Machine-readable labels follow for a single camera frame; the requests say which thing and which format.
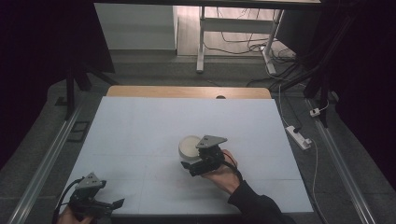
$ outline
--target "metal rail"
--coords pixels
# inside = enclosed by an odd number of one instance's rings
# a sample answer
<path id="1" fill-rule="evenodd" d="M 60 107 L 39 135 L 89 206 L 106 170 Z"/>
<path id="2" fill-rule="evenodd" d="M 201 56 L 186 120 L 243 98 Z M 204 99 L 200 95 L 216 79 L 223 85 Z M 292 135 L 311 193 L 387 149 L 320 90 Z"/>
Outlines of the metal rail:
<path id="1" fill-rule="evenodd" d="M 35 200 L 37 199 L 38 194 L 42 190 L 44 183 L 46 182 L 46 179 L 50 174 L 50 170 L 52 169 L 53 164 L 55 163 L 59 153 L 64 146 L 67 135 L 69 135 L 70 130 L 73 128 L 73 125 L 78 117 L 79 112 L 81 111 L 85 99 L 86 95 L 82 94 L 81 100 L 79 101 L 75 112 L 71 115 L 69 120 L 65 121 L 62 125 L 61 130 L 58 132 L 54 141 L 50 145 L 49 150 L 47 151 L 44 159 L 41 161 L 40 165 L 35 171 L 32 180 L 30 181 L 25 192 L 21 196 L 20 201 L 15 207 L 14 212 L 12 213 L 7 223 L 17 224 L 25 222 L 30 211 L 32 210 L 33 205 L 35 204 Z"/>
<path id="2" fill-rule="evenodd" d="M 306 100 L 309 109 L 314 108 L 309 100 Z M 353 178 L 352 174 L 347 167 L 347 163 L 344 160 L 338 146 L 335 144 L 332 134 L 328 128 L 324 128 L 323 124 L 316 119 L 315 124 L 318 127 L 319 133 L 322 137 L 323 142 L 326 144 L 327 149 L 332 157 L 332 162 L 338 171 L 346 191 L 349 193 L 353 204 L 355 205 L 356 211 L 361 218 L 361 223 L 364 224 L 375 224 L 375 218 L 368 206 L 366 200 L 364 199 L 361 189 Z"/>

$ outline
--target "black sleeve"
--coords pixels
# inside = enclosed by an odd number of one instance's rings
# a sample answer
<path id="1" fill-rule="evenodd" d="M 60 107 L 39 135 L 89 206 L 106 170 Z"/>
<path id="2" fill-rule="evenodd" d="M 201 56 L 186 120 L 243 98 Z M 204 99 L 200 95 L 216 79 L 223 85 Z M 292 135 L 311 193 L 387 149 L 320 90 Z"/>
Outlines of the black sleeve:
<path id="1" fill-rule="evenodd" d="M 235 205 L 242 213 L 245 223 L 290 224 L 295 223 L 290 217 L 285 217 L 274 200 L 258 195 L 243 181 L 233 192 L 228 203 Z"/>

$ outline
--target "wooden board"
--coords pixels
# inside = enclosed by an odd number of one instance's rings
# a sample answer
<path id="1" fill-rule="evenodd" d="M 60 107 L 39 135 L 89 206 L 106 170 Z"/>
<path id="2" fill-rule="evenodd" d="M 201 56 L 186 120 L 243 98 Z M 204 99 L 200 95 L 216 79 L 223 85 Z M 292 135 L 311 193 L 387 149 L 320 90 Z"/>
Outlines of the wooden board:
<path id="1" fill-rule="evenodd" d="M 271 99 L 265 88 L 112 86 L 107 92 L 107 96 L 127 97 L 215 99 L 220 95 L 227 99 Z"/>

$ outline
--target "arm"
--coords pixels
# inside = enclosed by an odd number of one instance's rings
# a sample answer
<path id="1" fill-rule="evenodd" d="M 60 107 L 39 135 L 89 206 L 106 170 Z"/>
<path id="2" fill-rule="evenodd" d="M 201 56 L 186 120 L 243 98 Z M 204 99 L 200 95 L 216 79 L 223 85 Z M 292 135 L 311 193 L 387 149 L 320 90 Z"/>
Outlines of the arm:
<path id="1" fill-rule="evenodd" d="M 79 222 L 73 214 L 73 211 L 69 206 L 66 206 L 64 211 L 59 216 L 57 224 L 90 224 L 93 217 L 84 217 L 84 219 Z"/>
<path id="2" fill-rule="evenodd" d="M 237 165 L 233 155 L 226 149 L 223 150 L 226 161 Z M 226 166 L 221 166 L 217 171 L 202 175 L 213 181 L 220 189 L 228 192 L 231 196 L 228 203 L 236 206 L 242 213 L 246 223 L 282 224 L 294 223 L 285 218 L 274 200 L 258 195 L 246 181 L 239 182 L 238 177 Z"/>

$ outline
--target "human hand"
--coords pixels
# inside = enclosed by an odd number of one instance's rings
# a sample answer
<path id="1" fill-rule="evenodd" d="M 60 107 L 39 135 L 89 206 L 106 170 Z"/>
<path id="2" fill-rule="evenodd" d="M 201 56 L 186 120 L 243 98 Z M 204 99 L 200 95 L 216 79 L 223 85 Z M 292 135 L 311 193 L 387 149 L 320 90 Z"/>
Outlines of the human hand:
<path id="1" fill-rule="evenodd" d="M 66 206 L 64 211 L 58 218 L 56 224 L 90 224 L 93 217 L 84 217 L 82 221 L 78 221 L 69 206 Z"/>
<path id="2" fill-rule="evenodd" d="M 227 149 L 222 150 L 225 154 L 225 160 L 232 164 L 238 165 L 237 161 L 233 158 L 233 154 Z M 211 180 L 216 184 L 220 189 L 226 191 L 229 194 L 232 194 L 239 187 L 239 179 L 238 176 L 233 172 L 233 170 L 226 166 L 221 165 L 219 169 L 203 174 L 201 177 Z"/>

